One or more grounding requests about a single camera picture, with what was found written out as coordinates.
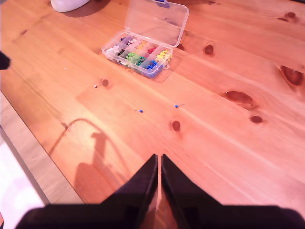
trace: wooden tabletop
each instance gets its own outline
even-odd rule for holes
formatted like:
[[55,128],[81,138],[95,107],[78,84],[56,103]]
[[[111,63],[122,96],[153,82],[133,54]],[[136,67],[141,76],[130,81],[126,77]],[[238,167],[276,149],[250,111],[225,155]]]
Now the wooden tabletop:
[[[169,70],[150,80],[101,52],[124,30],[128,1],[58,13],[49,0],[7,0],[1,91],[84,202],[103,201],[156,153],[222,204],[305,216],[305,5],[174,2],[189,19]],[[94,88],[101,79],[109,86]]]

